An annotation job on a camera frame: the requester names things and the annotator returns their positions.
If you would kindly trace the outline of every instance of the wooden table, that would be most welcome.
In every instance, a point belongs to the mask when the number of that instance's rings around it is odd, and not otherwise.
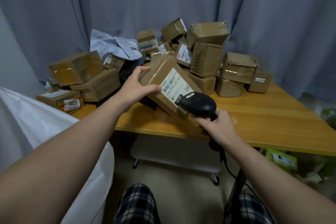
[[[267,94],[244,91],[238,98],[210,96],[219,108],[230,113],[237,133],[251,146],[336,156],[336,131],[274,82]],[[95,105],[87,104],[72,116],[82,119],[94,110]],[[169,116],[161,108],[153,111],[140,103],[120,117],[116,130],[180,138],[202,137],[190,119]]]

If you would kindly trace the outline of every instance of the black caster wheel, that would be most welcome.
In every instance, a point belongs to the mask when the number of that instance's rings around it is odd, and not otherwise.
[[[139,162],[137,162],[136,165],[133,165],[133,169],[136,169],[138,165],[139,165]]]
[[[216,176],[216,180],[217,180],[217,182],[212,181],[212,183],[213,183],[215,186],[219,186],[219,177],[218,177],[218,176]]]

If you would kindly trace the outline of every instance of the curtain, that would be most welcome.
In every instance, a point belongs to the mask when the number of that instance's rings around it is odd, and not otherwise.
[[[67,55],[89,50],[91,29],[135,38],[171,20],[223,21],[225,51],[260,57],[274,80],[298,98],[336,102],[336,0],[0,0],[37,77]]]

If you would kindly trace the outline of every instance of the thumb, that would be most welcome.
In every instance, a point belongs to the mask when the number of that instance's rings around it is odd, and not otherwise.
[[[149,93],[153,93],[153,92],[161,92],[162,87],[161,85],[150,84],[150,85],[144,86],[143,89],[144,89],[145,94],[148,95]]]
[[[203,127],[205,130],[207,130],[211,126],[211,121],[204,119],[204,118],[199,118],[195,116],[191,116],[191,119],[196,122],[198,125]]]

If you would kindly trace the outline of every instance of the black barcode scanner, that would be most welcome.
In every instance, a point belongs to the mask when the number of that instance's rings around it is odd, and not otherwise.
[[[217,105],[215,100],[203,93],[191,92],[185,96],[182,96],[179,100],[179,106],[183,110],[197,117],[210,118],[211,121],[217,119]],[[211,136],[209,137],[209,147],[212,150],[219,152],[220,162],[222,162],[223,160],[226,162],[224,149],[218,143],[216,143]]]

